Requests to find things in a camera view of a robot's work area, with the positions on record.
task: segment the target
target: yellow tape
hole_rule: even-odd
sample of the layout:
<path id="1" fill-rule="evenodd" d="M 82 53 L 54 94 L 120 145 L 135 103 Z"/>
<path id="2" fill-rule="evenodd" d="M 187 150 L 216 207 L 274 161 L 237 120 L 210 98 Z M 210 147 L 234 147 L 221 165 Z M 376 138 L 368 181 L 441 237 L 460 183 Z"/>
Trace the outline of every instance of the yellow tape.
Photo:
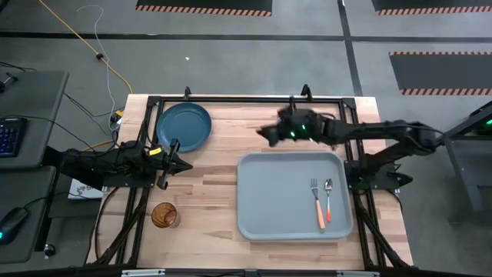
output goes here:
<path id="1" fill-rule="evenodd" d="M 148 152 L 149 155 L 157 155 L 162 152 L 162 149 L 154 149 Z"/>

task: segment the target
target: yellow cable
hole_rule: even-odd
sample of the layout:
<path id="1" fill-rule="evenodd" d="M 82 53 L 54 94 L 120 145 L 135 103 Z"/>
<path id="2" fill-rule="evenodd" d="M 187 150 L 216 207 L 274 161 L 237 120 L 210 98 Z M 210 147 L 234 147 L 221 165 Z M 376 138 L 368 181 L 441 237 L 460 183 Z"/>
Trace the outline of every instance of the yellow cable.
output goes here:
<path id="1" fill-rule="evenodd" d="M 72 29 L 66 22 L 63 21 L 63 19 L 61 19 L 55 12 L 53 12 L 42 0 L 39 0 L 39 2 L 44 5 L 44 7 L 46 9 L 48 9 L 49 12 L 51 12 L 51 14 L 53 16 L 55 16 L 61 23 L 63 23 L 63 25 L 65 25 L 65 27 L 67 27 L 72 33 L 74 33 L 74 35 L 76 35 L 80 40 L 82 40 L 96 55 L 99 54 L 99 52 L 97 52 L 94 47 L 92 47 L 87 41 L 85 41 L 85 39 L 83 39 L 74 29 Z M 128 86 L 128 89 L 130 90 L 130 94 L 133 94 L 133 89 L 131 89 L 131 85 L 130 83 L 125 79 L 123 78 L 123 76 L 121 76 L 119 73 L 116 72 L 116 70 L 114 70 L 109 64 L 108 64 L 108 61 L 105 60 L 105 58 L 101 58 L 101 60 L 106 64 L 106 66 L 109 67 L 109 69 L 111 69 L 111 71 L 113 73 L 115 73 L 121 80 L 123 80 L 123 82 L 125 82 L 125 84 Z"/>
<path id="2" fill-rule="evenodd" d="M 91 146 L 91 147 L 87 147 L 86 149 L 84 149 L 84 150 L 82 150 L 82 151 L 83 151 L 83 152 L 86 152 L 86 151 L 90 150 L 91 148 L 93 148 L 93 149 L 94 149 L 94 148 L 96 148 L 96 147 L 103 146 L 103 145 L 107 145 L 107 144 L 110 144 L 110 143 L 113 143 L 113 141 L 100 142 L 100 143 L 98 143 L 98 144 L 96 144 L 96 145 L 93 145 L 93 146 Z"/>

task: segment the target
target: white cable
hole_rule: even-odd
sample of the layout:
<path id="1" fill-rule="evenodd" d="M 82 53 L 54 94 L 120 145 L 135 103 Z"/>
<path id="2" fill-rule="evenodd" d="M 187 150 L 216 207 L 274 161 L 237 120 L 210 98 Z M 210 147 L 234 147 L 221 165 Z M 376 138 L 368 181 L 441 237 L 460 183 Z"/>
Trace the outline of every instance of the white cable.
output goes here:
<path id="1" fill-rule="evenodd" d="M 83 8 L 87 8 L 87 7 L 97 7 L 99 9 L 101 9 L 101 14 L 99 15 L 98 20 L 96 20 L 95 24 L 94 24 L 94 35 L 95 35 L 95 38 L 98 40 L 98 44 L 101 47 L 102 53 L 105 55 L 106 61 L 108 62 L 108 64 L 106 65 L 106 74 L 107 74 L 107 78 L 108 78 L 108 92 L 109 92 L 109 98 L 111 98 L 111 101 L 113 102 L 113 106 L 111 107 L 111 113 L 109 114 L 109 118 L 108 118 L 108 128 L 110 131 L 113 132 L 114 130 L 116 130 L 116 128 L 111 128 L 111 116 L 113 115 L 113 112 L 115 111 L 115 105 L 116 104 L 115 104 L 115 100 L 113 99 L 113 94 L 111 93 L 111 87 L 109 85 L 109 57 L 108 57 L 108 54 L 106 54 L 105 48 L 102 47 L 101 41 L 99 40 L 99 37 L 98 37 L 98 23 L 99 23 L 99 20 L 102 18 L 102 15 L 105 13 L 105 10 L 100 5 L 85 5 L 83 7 L 78 8 L 77 12 L 82 10 Z"/>

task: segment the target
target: blue plate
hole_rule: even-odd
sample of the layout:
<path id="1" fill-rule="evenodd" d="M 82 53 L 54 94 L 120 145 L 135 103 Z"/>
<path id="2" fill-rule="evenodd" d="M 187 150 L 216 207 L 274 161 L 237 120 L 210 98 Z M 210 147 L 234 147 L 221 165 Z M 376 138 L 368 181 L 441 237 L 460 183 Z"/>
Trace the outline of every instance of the blue plate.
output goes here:
<path id="1" fill-rule="evenodd" d="M 157 137 L 166 148 L 170 147 L 172 139 L 178 139 L 179 152 L 190 152 L 204 144 L 211 127 L 212 119 L 207 110 L 194 103 L 181 103 L 162 113 Z"/>

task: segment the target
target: orange striped border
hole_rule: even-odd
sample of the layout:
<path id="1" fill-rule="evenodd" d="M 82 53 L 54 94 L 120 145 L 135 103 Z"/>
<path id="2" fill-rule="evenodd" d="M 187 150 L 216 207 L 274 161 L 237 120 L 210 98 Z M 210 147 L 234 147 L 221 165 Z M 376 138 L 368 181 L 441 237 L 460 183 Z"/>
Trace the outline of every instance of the orange striped border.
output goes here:
<path id="1" fill-rule="evenodd" d="M 190 8 L 190 7 L 168 7 L 154 5 L 138 5 L 135 10 L 141 12 L 184 12 L 208 15 L 246 15 L 246 16 L 271 16 L 271 12 L 254 10 L 237 10 L 232 8 Z"/>
<path id="2" fill-rule="evenodd" d="M 402 95 L 439 95 L 439 96 L 469 96 L 469 95 L 492 95 L 490 88 L 406 88 L 401 89 Z"/>
<path id="3" fill-rule="evenodd" d="M 447 7 L 447 8 L 401 8 L 377 11 L 377 15 L 430 15 L 459 12 L 490 12 L 492 6 Z"/>
<path id="4" fill-rule="evenodd" d="M 492 51 L 392 51 L 392 55 L 492 55 Z"/>

